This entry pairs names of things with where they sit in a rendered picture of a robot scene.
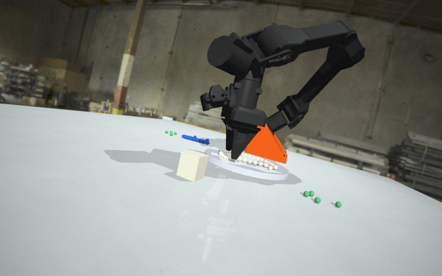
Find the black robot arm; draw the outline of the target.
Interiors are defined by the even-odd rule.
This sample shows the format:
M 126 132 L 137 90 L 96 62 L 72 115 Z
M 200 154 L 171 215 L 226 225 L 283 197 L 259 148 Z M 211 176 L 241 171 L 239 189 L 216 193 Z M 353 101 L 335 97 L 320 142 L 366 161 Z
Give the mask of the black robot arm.
M 324 64 L 299 93 L 287 96 L 277 105 L 279 111 L 267 118 L 266 124 L 275 135 L 274 132 L 286 125 L 290 129 L 296 127 L 308 112 L 310 102 L 333 77 L 364 58 L 365 48 L 356 31 L 340 19 L 335 23 L 304 28 L 271 25 L 241 38 L 233 32 L 211 42 L 207 59 L 214 67 L 234 75 L 235 79 L 262 84 L 265 68 L 286 65 L 301 53 L 326 47 L 329 48 Z M 200 99 L 203 111 L 219 107 L 228 110 L 227 105 L 236 105 L 235 88 L 233 84 L 229 89 L 228 86 L 223 89 L 220 85 L 213 85 Z

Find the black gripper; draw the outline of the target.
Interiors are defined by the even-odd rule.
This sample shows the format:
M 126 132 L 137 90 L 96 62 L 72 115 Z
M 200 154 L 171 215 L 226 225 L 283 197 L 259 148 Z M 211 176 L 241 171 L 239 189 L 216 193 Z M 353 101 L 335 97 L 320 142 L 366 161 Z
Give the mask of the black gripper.
M 221 118 L 226 125 L 226 150 L 231 151 L 231 158 L 238 159 L 244 149 L 265 127 L 267 115 L 256 109 L 258 97 L 262 94 L 261 84 L 245 79 L 234 79 L 236 105 L 222 109 Z

